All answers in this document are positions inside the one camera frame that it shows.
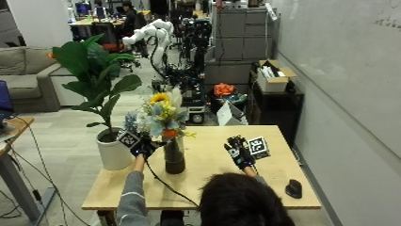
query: wooden table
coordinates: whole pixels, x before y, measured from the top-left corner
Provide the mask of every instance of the wooden table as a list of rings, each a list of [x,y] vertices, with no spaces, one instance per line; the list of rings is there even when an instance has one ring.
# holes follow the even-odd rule
[[[46,189],[45,193],[41,195],[42,205],[36,205],[32,194],[10,161],[10,156],[8,155],[12,143],[17,140],[29,125],[33,123],[33,118],[22,117],[8,120],[6,122],[14,127],[14,129],[1,136],[14,135],[14,137],[8,140],[5,148],[0,150],[0,175],[8,185],[12,196],[30,220],[30,225],[38,225],[48,206],[50,205],[54,189],[52,187]]]
[[[98,22],[98,19],[94,19],[94,20],[90,20],[90,21],[88,21],[86,19],[85,20],[80,20],[80,21],[77,21],[74,23],[70,23],[69,25],[70,26],[90,26],[93,22]],[[124,22],[122,21],[113,22],[113,26],[118,26],[118,25],[124,25]]]
[[[186,131],[197,133],[197,137],[183,138],[185,171],[178,175],[170,175],[165,172],[162,149],[158,149],[151,155],[149,164],[161,180],[195,203],[199,203],[199,187],[205,185],[211,174],[229,171],[241,172],[222,147],[229,137],[241,135],[246,139],[259,136],[265,138],[270,156],[258,160],[255,167],[266,183],[282,198],[285,208],[321,208],[307,179],[275,125],[187,126]],[[133,164],[126,169],[117,171],[100,170],[86,200],[81,205],[84,210],[116,210],[125,184],[125,177],[131,171],[131,167]],[[146,167],[143,175],[143,191],[146,208],[149,210],[195,209],[195,206],[190,202],[170,192],[162,183],[153,178]],[[299,200],[290,198],[285,194],[285,186],[289,179],[295,179],[302,184],[303,197]]]

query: red object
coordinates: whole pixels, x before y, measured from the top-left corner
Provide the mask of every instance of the red object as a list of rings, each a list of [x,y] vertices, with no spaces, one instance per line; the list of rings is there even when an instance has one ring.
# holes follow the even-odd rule
[[[219,83],[214,86],[214,96],[226,96],[233,94],[234,86]]]

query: whiteboard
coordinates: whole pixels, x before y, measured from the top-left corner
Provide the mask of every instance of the whiteboard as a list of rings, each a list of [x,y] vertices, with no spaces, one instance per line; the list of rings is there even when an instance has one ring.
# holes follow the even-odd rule
[[[401,157],[401,0],[273,6],[279,53]]]

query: black object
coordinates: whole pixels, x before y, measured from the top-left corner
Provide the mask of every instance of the black object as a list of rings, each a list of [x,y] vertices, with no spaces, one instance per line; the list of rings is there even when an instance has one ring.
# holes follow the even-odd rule
[[[289,180],[287,186],[285,187],[285,194],[294,199],[302,198],[302,185],[297,180]]]
[[[249,76],[246,120],[249,125],[278,125],[287,146],[294,144],[305,95],[294,92],[262,92],[254,75]]]

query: orange flower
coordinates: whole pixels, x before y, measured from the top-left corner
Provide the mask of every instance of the orange flower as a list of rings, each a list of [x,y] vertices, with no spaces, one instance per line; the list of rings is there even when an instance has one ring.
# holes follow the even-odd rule
[[[167,129],[167,130],[163,130],[162,131],[162,134],[161,134],[163,137],[169,137],[169,138],[171,138],[171,137],[175,137],[177,135],[178,135],[178,132],[177,132],[177,130],[174,130],[174,129]]]

